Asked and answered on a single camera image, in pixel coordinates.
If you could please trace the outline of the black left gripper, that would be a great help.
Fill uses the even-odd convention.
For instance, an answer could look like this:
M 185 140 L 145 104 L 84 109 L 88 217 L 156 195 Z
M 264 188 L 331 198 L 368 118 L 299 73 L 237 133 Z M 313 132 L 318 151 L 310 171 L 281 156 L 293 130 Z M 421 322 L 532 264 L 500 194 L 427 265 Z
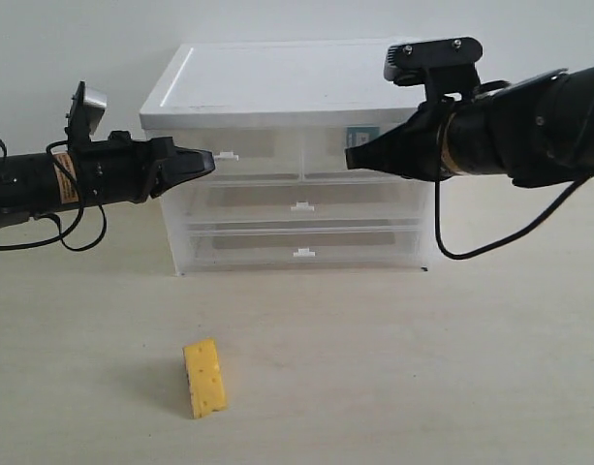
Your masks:
M 135 140 L 115 131 L 105 140 L 68 146 L 88 206 L 143 203 L 215 170 L 213 155 L 173 144 L 170 137 Z

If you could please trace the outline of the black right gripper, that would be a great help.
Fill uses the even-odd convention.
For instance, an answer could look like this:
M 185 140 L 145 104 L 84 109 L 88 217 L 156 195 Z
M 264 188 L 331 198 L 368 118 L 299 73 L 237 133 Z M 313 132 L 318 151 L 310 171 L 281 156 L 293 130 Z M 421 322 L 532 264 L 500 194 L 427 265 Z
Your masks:
M 346 148 L 347 169 L 418 180 L 451 178 L 453 172 L 443 161 L 442 143 L 452 109 L 451 99 L 420 104 L 406 122 L 367 144 Z

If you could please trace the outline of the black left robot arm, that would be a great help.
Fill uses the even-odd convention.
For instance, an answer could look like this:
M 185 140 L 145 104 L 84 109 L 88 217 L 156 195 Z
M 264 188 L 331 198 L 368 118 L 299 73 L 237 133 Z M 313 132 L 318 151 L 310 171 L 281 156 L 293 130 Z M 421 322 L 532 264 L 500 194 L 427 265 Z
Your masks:
M 0 229 L 80 207 L 144 203 L 214 171 L 208 150 L 127 131 L 68 143 L 63 152 L 0 158 Z

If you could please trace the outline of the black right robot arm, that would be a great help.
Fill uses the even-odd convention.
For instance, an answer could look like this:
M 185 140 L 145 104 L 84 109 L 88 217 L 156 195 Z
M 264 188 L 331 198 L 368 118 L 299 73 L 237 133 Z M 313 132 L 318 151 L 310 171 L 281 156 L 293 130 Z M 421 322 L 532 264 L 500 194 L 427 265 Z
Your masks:
M 520 188 L 594 176 L 594 65 L 483 82 L 482 56 L 471 37 L 390 46 L 385 79 L 423 87 L 425 100 L 406 122 L 346 149 L 347 168 L 425 182 L 506 175 Z

